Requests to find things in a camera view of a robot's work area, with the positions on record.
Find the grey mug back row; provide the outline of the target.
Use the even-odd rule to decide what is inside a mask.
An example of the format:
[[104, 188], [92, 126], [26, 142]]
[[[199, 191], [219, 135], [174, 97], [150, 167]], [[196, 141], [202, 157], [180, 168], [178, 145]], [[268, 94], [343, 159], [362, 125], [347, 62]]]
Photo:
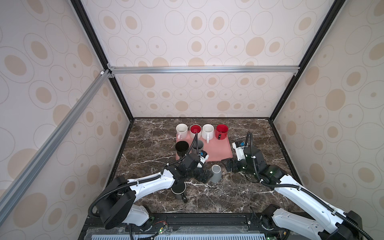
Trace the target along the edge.
[[212, 183], [219, 183], [222, 179], [222, 168], [219, 165], [213, 165], [211, 168], [212, 177], [210, 181]]

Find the grey mug row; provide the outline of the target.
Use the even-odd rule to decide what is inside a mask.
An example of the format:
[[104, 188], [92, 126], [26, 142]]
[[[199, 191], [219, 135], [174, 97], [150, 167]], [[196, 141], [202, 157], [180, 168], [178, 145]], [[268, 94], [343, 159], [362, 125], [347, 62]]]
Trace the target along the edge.
[[212, 183], [219, 183], [222, 179], [222, 168], [219, 165], [213, 165], [211, 168], [212, 177], [210, 181]]
[[204, 143], [203, 141], [201, 140], [197, 140], [196, 143], [193, 143], [192, 144], [192, 150], [191, 150], [191, 153], [193, 154], [199, 154], [204, 148]]

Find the pink rectangular tray mat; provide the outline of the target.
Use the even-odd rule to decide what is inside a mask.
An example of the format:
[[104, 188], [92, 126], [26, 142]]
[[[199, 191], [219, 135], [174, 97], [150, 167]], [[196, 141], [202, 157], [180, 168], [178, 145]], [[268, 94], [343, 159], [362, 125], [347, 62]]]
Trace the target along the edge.
[[214, 137], [208, 144], [203, 138], [200, 138], [200, 141], [204, 144], [203, 150], [209, 155], [207, 162], [219, 162], [233, 157], [232, 146], [228, 138], [218, 140]]

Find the grey mug front row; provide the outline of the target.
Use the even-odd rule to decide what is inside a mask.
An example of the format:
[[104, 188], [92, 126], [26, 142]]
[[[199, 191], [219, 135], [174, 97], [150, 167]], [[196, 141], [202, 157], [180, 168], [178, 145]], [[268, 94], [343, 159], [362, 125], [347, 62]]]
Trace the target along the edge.
[[192, 144], [192, 150], [191, 150], [191, 153], [193, 154], [199, 154], [204, 148], [204, 143], [203, 141], [201, 140], [197, 140], [196, 143], [193, 143]]

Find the white mug black handle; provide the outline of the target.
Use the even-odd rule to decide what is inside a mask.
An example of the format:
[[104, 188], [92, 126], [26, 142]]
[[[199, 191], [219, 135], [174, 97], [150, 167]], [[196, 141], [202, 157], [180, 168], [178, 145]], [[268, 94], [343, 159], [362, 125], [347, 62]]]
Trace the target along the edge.
[[186, 141], [179, 141], [179, 142], [177, 142], [176, 145], [175, 145], [175, 149], [176, 149], [177, 155], [180, 158], [182, 158], [188, 152], [189, 147], [190, 147], [190, 145]]

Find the pale pink mug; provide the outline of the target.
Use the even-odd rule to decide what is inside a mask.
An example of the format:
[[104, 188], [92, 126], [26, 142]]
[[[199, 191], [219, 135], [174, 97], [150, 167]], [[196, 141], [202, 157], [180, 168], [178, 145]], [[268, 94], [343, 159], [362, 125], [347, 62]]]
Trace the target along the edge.
[[188, 126], [186, 124], [178, 124], [176, 131], [178, 140], [185, 140], [188, 137]]

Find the cream mug red inside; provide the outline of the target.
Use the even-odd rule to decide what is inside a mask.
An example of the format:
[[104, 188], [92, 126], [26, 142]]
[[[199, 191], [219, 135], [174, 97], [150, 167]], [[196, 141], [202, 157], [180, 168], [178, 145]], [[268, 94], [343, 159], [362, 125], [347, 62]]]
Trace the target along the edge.
[[194, 124], [190, 126], [190, 137], [194, 139], [195, 135], [197, 135], [197, 139], [201, 137], [202, 127], [200, 125]]

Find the white ribbed-bottom mug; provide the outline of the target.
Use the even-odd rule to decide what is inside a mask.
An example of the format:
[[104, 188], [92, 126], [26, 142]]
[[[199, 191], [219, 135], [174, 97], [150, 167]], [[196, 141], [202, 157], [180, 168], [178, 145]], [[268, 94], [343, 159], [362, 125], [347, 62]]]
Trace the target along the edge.
[[202, 138], [208, 144], [215, 136], [215, 128], [211, 124], [205, 124], [202, 127]]

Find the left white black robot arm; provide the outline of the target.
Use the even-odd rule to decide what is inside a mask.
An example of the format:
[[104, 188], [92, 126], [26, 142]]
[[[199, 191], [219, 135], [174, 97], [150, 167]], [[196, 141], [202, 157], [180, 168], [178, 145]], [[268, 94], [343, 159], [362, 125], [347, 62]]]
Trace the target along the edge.
[[213, 176], [213, 173], [203, 168], [208, 158], [205, 151], [192, 153], [150, 176], [128, 180], [117, 177], [91, 203], [88, 216], [100, 219], [107, 230], [127, 224], [135, 225], [146, 232], [152, 228], [155, 218], [146, 207], [135, 203], [145, 196], [166, 189], [170, 189], [187, 203], [185, 181], [195, 179], [207, 183]]

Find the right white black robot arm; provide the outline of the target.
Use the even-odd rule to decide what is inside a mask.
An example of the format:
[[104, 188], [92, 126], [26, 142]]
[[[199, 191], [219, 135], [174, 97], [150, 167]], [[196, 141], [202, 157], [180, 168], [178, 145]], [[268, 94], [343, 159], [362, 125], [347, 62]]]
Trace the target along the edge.
[[287, 197], [310, 215], [310, 218], [305, 218], [270, 204], [259, 219], [265, 230], [287, 229], [311, 240], [371, 239], [357, 213], [346, 213], [332, 206], [299, 184], [282, 168], [268, 165], [261, 150], [256, 147], [236, 142], [233, 148], [236, 158], [222, 161], [228, 172], [252, 175], [258, 183]]

